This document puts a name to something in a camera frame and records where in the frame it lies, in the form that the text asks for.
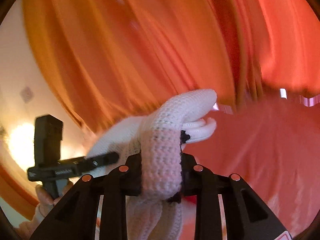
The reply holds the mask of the person's left hand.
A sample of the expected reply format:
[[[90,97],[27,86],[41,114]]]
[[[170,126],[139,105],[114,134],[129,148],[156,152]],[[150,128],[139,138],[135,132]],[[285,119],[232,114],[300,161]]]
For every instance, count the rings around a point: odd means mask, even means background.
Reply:
[[[47,190],[42,185],[37,185],[35,187],[36,195],[39,200],[39,212],[43,217],[46,217],[52,208],[61,200],[61,198],[71,189],[73,183],[68,180],[67,185],[62,189],[62,195],[56,199],[47,192]]]

